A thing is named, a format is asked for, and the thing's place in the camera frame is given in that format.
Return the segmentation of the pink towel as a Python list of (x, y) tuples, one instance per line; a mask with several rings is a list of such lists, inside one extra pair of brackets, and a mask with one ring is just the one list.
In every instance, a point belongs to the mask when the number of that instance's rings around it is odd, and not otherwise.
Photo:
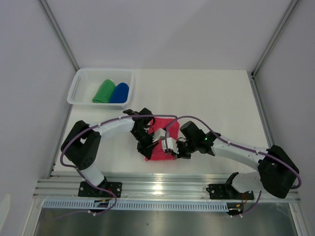
[[(155, 118), (155, 123), (153, 121), (149, 123), (149, 134), (158, 131), (160, 128), (164, 129), (174, 118)], [(168, 128), (168, 135), (174, 140), (178, 139), (180, 124), (176, 121)], [(174, 157), (171, 154), (165, 153), (162, 149), (161, 143), (154, 147), (152, 151), (151, 159), (145, 157), (145, 161), (163, 161), (163, 160), (173, 160)]]

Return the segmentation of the blue towel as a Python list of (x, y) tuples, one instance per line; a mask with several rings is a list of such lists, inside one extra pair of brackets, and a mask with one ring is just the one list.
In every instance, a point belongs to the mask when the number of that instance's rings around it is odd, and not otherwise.
[(109, 103), (125, 103), (128, 98), (129, 86), (126, 83), (119, 83), (113, 90)]

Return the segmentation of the green towel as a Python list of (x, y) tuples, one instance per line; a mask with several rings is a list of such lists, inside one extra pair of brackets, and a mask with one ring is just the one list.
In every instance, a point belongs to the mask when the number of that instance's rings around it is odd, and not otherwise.
[(116, 87), (115, 83), (107, 79), (105, 80), (98, 88), (96, 94), (94, 95), (92, 102), (94, 103), (109, 103), (111, 95), (114, 88)]

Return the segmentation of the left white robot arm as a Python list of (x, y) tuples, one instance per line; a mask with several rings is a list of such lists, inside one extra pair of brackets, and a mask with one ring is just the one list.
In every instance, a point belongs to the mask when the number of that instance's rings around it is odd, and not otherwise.
[(62, 154), (73, 163), (74, 168), (90, 185), (89, 190), (97, 197), (107, 190), (107, 179), (98, 169), (95, 160), (100, 141), (118, 134), (130, 132), (138, 142), (137, 150), (147, 159), (152, 157), (153, 149), (158, 142), (153, 139), (149, 128), (156, 122), (150, 110), (135, 112), (128, 109), (124, 116), (91, 125), (82, 120), (75, 123), (62, 144)]

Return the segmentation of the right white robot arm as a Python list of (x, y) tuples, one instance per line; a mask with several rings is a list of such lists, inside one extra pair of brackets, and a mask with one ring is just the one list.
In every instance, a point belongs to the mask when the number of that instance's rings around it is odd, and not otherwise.
[(192, 121), (181, 128), (185, 141), (178, 141), (178, 157), (190, 159), (195, 152), (224, 157), (251, 167), (250, 173), (234, 172), (225, 183), (225, 194), (237, 198), (247, 191), (266, 190), (284, 199), (293, 189), (299, 170), (287, 153), (277, 145), (270, 148), (250, 147), (231, 142), (220, 133), (204, 133)]

